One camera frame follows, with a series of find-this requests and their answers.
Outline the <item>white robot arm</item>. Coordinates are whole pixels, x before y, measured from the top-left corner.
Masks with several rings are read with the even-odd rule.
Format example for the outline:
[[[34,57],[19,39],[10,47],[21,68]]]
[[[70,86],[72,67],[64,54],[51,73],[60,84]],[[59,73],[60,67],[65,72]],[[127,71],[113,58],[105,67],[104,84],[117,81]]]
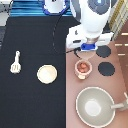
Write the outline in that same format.
[[[113,32],[104,33],[103,28],[116,2],[117,0],[69,0],[69,8],[79,25],[69,29],[66,47],[91,51],[108,45]]]

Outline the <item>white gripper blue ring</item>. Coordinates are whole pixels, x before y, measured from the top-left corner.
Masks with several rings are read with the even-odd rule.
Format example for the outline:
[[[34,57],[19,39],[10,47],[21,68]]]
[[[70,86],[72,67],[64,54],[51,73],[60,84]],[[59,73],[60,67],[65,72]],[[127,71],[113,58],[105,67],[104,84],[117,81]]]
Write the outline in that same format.
[[[86,37],[84,34],[80,28],[69,28],[66,47],[68,49],[79,48],[81,51],[95,51],[99,46],[108,45],[112,37],[112,32],[103,33],[95,38]]]

